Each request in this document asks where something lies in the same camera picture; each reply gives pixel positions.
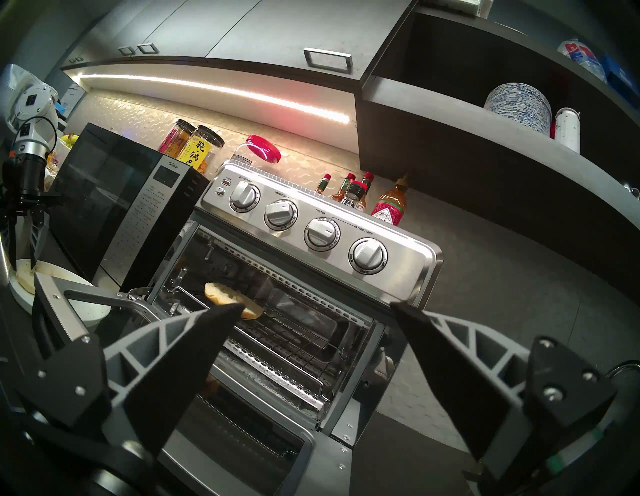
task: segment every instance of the oven knob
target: oven knob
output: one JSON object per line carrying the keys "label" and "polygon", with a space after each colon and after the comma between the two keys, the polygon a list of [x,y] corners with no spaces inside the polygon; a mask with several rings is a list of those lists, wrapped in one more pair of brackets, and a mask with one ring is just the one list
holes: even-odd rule
{"label": "oven knob", "polygon": [[264,219],[270,227],[284,227],[294,220],[296,207],[288,200],[278,200],[264,209]]}
{"label": "oven knob", "polygon": [[305,242],[309,248],[317,252],[331,250],[340,239],[340,228],[333,220],[326,217],[313,219],[305,229]]}
{"label": "oven knob", "polygon": [[260,199],[260,191],[253,184],[240,181],[231,193],[229,203],[237,212],[248,212],[253,209]]}
{"label": "oven knob", "polygon": [[349,262],[361,274],[375,274],[387,265],[387,250],[372,237],[359,239],[349,250]]}

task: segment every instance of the microwave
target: microwave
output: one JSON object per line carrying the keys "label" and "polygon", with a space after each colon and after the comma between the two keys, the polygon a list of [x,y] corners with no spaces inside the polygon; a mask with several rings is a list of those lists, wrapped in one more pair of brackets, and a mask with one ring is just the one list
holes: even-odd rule
{"label": "microwave", "polygon": [[194,168],[88,123],[51,191],[49,230],[94,286],[146,287],[209,181]]}

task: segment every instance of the cabinet handle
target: cabinet handle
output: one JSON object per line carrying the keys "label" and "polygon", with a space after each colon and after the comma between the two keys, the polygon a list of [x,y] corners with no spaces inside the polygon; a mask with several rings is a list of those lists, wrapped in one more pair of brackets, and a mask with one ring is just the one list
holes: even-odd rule
{"label": "cabinet handle", "polygon": [[133,55],[136,52],[136,49],[134,47],[120,47],[118,48],[118,50],[125,57],[128,57],[129,55]]}
{"label": "cabinet handle", "polygon": [[320,53],[322,55],[333,55],[333,56],[336,56],[336,57],[343,57],[344,61],[347,63],[347,69],[351,70],[353,68],[353,58],[351,58],[351,54],[350,53],[332,52],[331,50],[321,50],[320,48],[305,48],[303,50],[303,52],[305,53],[305,59],[307,61],[307,64],[309,64],[309,66],[311,66],[311,67],[323,67],[323,68],[331,69],[331,67],[314,64],[312,62],[311,54],[312,53]]}
{"label": "cabinet handle", "polygon": [[160,53],[153,43],[144,43],[142,45],[138,45],[138,48],[140,49],[140,53],[142,53],[143,55]]}

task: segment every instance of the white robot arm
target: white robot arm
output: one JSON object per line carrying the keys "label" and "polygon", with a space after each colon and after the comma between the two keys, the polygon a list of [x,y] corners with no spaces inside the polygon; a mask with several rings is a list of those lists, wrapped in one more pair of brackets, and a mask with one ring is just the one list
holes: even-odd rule
{"label": "white robot arm", "polygon": [[5,138],[15,137],[16,155],[46,158],[53,150],[58,128],[57,100],[58,92],[31,72],[15,64],[4,68],[0,76],[0,116]]}

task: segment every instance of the cabinet door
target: cabinet door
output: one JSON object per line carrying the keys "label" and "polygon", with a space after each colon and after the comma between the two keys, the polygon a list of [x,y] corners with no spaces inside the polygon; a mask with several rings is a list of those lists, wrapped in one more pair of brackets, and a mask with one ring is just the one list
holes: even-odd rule
{"label": "cabinet door", "polygon": [[122,57],[118,51],[113,50],[115,37],[150,3],[152,0],[124,0],[117,4],[78,43],[73,51],[76,63]]}
{"label": "cabinet door", "polygon": [[[262,0],[209,53],[360,79],[415,0]],[[351,66],[341,55],[351,55]]]}
{"label": "cabinet door", "polygon": [[205,57],[259,1],[187,0],[144,41],[136,55]]}
{"label": "cabinet door", "polygon": [[113,57],[139,55],[142,44],[185,0],[152,0],[114,37],[110,53]]}

